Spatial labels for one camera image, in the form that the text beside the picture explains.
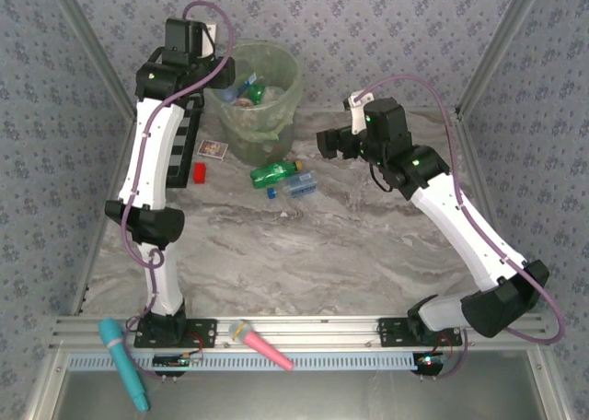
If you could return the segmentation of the aluminium frame rail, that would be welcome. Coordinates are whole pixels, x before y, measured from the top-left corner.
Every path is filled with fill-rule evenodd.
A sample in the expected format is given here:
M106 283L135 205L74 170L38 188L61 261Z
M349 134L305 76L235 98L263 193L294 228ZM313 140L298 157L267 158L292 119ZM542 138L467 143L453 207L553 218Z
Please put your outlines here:
M299 317L259 317L252 318L249 323L254 330L268 343L284 352L302 351L362 351L367 349L382 349L379 335L376 331L377 322L384 316L335 316L322 318L314 316ZM47 341L49 348L63 348L70 351L97 352L104 349L98 333L101 317L61 317L57 318L51 336ZM229 325L239 318L219 317L217 320L216 349L244 350L246 347L238 341L233 341L228 333ZM554 323L546 321L539 314L528 314L516 321L511 328L520 333L547 339L556 329ZM129 342L133 346L136 332L131 332ZM495 337L487 338L468 329L468 346L482 348L493 347L505 349L526 349L529 345L510 332L500 332ZM441 346L452 348L454 352L461 346ZM404 351L431 350L431 346L397 346Z

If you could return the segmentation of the aluminium frame post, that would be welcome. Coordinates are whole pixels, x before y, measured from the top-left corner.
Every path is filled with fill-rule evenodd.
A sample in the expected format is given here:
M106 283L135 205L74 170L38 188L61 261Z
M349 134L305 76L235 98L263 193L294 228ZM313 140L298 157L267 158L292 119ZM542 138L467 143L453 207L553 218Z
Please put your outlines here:
M92 29L82 6L77 0L56 0L64 17L79 39L82 47L91 63L94 65L98 75L102 79L106 90L111 95L117 108L127 120L133 120L135 109L128 96L117 72L110 63L110 60L100 44L98 36Z
M479 64L456 105L458 119L467 119L473 111L535 2L536 0L511 0L506 7L501 22L491 36Z

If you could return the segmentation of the small picture card box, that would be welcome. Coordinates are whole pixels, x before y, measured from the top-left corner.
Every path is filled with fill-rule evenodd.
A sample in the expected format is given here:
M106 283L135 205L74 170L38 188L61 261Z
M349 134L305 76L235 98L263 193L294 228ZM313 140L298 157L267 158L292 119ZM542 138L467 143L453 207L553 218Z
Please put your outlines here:
M214 140L203 139L197 149L197 154L205 158L223 160L228 150L228 144Z

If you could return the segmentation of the black grey checkered board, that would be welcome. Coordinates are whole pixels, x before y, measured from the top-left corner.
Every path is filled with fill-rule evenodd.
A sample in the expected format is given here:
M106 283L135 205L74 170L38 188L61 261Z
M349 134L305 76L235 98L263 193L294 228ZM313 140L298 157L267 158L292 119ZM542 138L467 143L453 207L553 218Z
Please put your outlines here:
M185 188L188 184L203 108L202 94L189 98L184 116L176 131L168 164L167 187L170 189Z

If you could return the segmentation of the blue label bottle white cap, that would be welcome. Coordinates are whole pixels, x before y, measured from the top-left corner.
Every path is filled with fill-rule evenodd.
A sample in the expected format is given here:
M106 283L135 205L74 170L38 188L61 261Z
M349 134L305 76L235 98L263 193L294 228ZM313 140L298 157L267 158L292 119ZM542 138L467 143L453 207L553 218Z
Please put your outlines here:
M233 103L236 99L240 98L249 87L254 84L257 80L257 74L252 73L244 82L237 86L231 86L224 91L224 99L226 102Z

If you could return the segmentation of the teal marker pen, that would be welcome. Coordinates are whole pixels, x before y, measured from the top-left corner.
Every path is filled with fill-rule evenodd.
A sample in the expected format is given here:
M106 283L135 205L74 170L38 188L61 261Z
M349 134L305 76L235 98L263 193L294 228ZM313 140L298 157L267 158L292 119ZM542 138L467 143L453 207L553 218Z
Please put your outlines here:
M123 334L114 319L104 319L98 324L98 333L102 343L109 350L115 368L118 370L122 384L140 413L149 411L149 403L132 360L125 353Z

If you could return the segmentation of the pink toy microphone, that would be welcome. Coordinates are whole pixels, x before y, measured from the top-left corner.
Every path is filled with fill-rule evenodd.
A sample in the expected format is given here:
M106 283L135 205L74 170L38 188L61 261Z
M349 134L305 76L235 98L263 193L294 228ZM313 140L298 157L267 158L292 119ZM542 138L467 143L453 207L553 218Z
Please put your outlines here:
M274 365L286 371L294 369L294 363L274 346L266 342L245 320L234 321L229 325L228 333L231 339L238 341L257 353L261 354Z

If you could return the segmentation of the grey metal panel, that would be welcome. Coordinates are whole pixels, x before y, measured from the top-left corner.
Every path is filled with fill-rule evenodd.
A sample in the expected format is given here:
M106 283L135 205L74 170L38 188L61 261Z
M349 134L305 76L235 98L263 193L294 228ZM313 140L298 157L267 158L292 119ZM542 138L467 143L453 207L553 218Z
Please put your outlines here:
M461 372L204 372L145 384L134 406L118 374L67 375L52 420L547 420L525 372L502 381Z

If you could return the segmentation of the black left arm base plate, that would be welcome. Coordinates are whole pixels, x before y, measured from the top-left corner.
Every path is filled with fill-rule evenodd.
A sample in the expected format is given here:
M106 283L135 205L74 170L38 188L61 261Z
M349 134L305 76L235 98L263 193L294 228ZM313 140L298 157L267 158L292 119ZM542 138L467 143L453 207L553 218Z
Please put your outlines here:
M136 329L135 348L213 348L217 335L215 319L164 318L141 320Z

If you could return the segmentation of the clear bottle light blue label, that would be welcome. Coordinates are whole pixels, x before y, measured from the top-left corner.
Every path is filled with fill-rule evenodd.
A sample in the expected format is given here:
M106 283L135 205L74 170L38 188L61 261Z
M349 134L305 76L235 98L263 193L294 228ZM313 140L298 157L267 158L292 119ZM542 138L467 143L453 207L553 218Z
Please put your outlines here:
M263 187L269 199L277 199L280 194L298 198L313 193L317 181L310 171L297 171L281 174L268 181Z

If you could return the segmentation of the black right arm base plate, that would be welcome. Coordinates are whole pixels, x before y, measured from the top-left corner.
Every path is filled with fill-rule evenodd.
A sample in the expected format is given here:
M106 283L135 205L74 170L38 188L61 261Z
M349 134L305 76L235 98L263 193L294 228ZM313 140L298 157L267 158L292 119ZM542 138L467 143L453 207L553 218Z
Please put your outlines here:
M461 346L463 338L458 328L434 332L412 318L381 318L376 331L383 347L397 346Z

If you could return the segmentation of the bin with green plastic liner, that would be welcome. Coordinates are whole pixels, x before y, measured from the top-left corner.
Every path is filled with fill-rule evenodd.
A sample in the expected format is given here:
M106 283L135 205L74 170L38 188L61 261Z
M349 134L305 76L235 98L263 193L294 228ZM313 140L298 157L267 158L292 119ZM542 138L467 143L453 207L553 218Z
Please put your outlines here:
M225 142L236 158L256 167L280 161L294 142L295 110L303 97L302 68L290 51L269 41L240 41L232 58L236 68L233 86L256 73L254 84L267 87L263 102L238 108L225 101L225 89L207 88L206 106L220 120Z

